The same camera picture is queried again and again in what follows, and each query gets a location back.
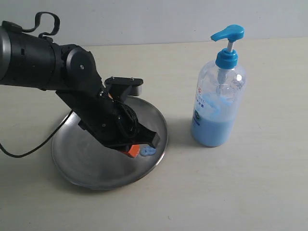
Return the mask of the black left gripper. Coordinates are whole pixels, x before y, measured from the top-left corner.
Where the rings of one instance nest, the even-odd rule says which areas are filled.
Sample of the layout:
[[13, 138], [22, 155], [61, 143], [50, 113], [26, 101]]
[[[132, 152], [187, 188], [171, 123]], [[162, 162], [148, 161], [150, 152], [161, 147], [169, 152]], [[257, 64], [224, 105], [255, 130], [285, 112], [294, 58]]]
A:
[[160, 142], [157, 132], [142, 125], [135, 111], [125, 103], [105, 95], [88, 96], [79, 93], [78, 125], [103, 146], [136, 158], [140, 144], [156, 148]]

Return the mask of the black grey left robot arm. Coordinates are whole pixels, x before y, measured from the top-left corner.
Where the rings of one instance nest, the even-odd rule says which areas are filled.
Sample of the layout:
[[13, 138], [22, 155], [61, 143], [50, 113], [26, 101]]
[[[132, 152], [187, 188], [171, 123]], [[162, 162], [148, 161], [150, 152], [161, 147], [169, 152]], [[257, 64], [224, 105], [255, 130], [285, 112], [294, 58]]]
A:
[[53, 90], [79, 116], [79, 126], [103, 146], [127, 156], [137, 146], [156, 148], [160, 137], [138, 121], [125, 103], [137, 96], [140, 78], [110, 77], [102, 81], [91, 52], [52, 39], [60, 28], [54, 16], [51, 32], [32, 35], [33, 29], [3, 21], [0, 27], [0, 83], [7, 86]]

